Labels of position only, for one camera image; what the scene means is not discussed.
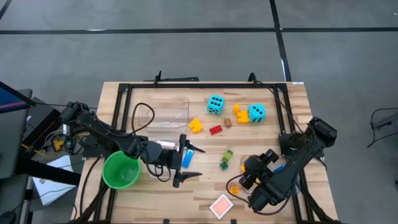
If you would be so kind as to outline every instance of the blue object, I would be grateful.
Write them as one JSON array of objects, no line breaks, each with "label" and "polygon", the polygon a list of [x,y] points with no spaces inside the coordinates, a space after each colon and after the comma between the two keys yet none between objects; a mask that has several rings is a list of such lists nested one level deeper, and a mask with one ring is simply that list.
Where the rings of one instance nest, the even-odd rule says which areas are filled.
[{"label": "blue object", "polygon": [[266,109],[264,105],[250,105],[248,110],[250,123],[260,123],[266,119]]},{"label": "blue object", "polygon": [[220,115],[224,108],[224,98],[218,95],[211,95],[207,103],[207,112],[213,115]]},{"label": "blue object", "polygon": [[27,102],[0,87],[0,111],[18,110],[27,107],[29,107]]},{"label": "blue object", "polygon": [[285,168],[285,166],[286,166],[286,165],[283,164],[283,165],[281,165],[280,167],[276,168],[276,169],[274,170],[274,173],[276,174],[276,173],[282,171],[282,170]]},{"label": "blue object", "polygon": [[193,150],[188,149],[187,153],[185,154],[184,160],[182,161],[181,166],[184,168],[188,168],[189,163],[191,163],[192,157],[193,157]]}]

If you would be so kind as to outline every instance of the red lego brick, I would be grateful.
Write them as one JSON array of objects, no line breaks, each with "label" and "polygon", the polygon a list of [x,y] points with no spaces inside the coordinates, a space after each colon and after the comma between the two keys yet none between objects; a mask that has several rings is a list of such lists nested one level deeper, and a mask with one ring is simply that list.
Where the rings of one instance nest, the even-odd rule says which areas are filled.
[{"label": "red lego brick", "polygon": [[209,129],[211,135],[214,135],[214,134],[216,134],[216,133],[219,133],[219,132],[221,132],[222,130],[223,130],[223,129],[221,128],[221,125],[217,125],[217,126],[212,127],[212,128]]}]

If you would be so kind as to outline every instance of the floor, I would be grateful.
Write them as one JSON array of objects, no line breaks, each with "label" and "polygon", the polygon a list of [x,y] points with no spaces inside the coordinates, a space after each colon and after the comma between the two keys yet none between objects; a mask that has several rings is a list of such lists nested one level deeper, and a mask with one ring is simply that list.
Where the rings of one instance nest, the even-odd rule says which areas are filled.
[{"label": "floor", "polygon": [[[278,17],[270,2],[0,0],[0,79],[33,89],[47,103],[90,106],[98,103],[103,82],[153,79],[159,70],[164,77],[201,81],[243,81],[254,72],[262,81],[305,82],[313,115],[338,130],[325,153],[340,220],[396,223],[398,138],[366,146],[371,113],[397,106],[398,1],[278,0]],[[133,34],[190,27],[264,29]],[[278,28],[277,35],[267,27]],[[113,31],[86,34],[103,29]],[[35,212],[33,223],[66,222],[73,197]]]}]

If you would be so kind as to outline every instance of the cyan die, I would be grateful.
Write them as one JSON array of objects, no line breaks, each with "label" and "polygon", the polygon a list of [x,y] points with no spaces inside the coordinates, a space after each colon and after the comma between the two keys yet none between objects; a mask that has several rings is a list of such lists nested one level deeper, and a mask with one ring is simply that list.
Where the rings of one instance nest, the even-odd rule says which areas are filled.
[{"label": "cyan die", "polygon": [[266,119],[266,109],[264,105],[254,104],[249,106],[250,123],[259,123]]},{"label": "cyan die", "polygon": [[211,95],[207,103],[207,112],[213,115],[220,115],[224,108],[224,98],[218,95]]}]

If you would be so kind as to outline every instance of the white paper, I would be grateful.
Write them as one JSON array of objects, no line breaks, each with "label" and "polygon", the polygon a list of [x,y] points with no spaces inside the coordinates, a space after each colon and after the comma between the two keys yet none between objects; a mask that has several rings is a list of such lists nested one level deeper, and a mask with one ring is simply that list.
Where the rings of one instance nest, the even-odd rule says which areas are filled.
[{"label": "white paper", "polygon": [[[49,162],[47,165],[52,166],[52,167],[62,167],[61,169],[73,172],[73,169],[70,165],[70,157],[69,156],[63,156],[59,159],[56,159],[52,162]],[[37,177],[33,177],[33,181],[35,183],[36,189],[41,196],[41,201],[43,205],[49,205],[59,197],[61,197],[63,194],[67,193],[69,190],[72,188],[76,187],[74,185],[70,184],[61,184],[58,182],[54,182],[51,180],[45,180],[45,179],[40,179]]]}]

